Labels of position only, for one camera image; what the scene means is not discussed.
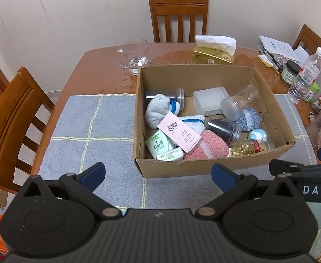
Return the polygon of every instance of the triangular hole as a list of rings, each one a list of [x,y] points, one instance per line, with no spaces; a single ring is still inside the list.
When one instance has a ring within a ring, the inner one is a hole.
[[[40,196],[40,190],[36,183],[31,183],[29,188],[24,194],[24,197],[33,197],[33,196]]]
[[[285,197],[293,197],[290,189],[288,188],[288,186],[286,185],[285,182],[279,183],[279,186],[277,187],[277,189],[275,191],[275,195],[285,196]]]

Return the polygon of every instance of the wooden chair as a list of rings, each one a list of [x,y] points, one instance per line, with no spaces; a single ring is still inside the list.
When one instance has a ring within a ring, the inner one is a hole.
[[[30,174],[32,166],[19,160],[22,143],[37,152],[38,144],[25,134],[32,123],[44,132],[45,124],[36,116],[40,106],[52,112],[55,105],[28,70],[21,67],[0,96],[0,189],[16,194],[21,186],[13,183],[14,171]]]
[[[300,42],[304,44],[302,47],[309,54],[314,54],[316,52],[316,49],[319,46],[321,47],[321,38],[316,33],[314,33],[306,24],[304,24],[304,26],[302,27],[302,30],[300,31],[297,40],[292,47],[293,50],[295,50],[299,46]]]
[[[194,16],[203,16],[202,35],[207,30],[208,0],[148,0],[150,3],[153,36],[160,42],[157,16],[164,16],[165,41],[171,42],[170,15],[178,18],[178,42],[183,42],[183,15],[190,16],[189,41],[194,42]]]

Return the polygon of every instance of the pink fuzzy sock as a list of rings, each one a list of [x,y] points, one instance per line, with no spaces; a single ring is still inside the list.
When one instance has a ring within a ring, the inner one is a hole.
[[[185,159],[225,158],[228,154],[228,145],[220,136],[210,130],[201,133],[202,142],[190,153],[185,153]]]

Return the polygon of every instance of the black ridged plate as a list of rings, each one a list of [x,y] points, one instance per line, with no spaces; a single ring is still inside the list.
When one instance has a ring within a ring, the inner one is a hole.
[[[27,262],[312,263],[315,261],[307,254],[272,260],[244,253],[223,236],[215,222],[196,219],[187,209],[131,209],[121,219],[102,222],[90,240],[68,254],[47,259],[30,259],[12,253],[2,261],[2,263]]]

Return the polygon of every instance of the pink card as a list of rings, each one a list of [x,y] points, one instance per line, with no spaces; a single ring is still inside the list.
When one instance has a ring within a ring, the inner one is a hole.
[[[158,128],[187,153],[202,139],[197,132],[172,112],[167,113]]]

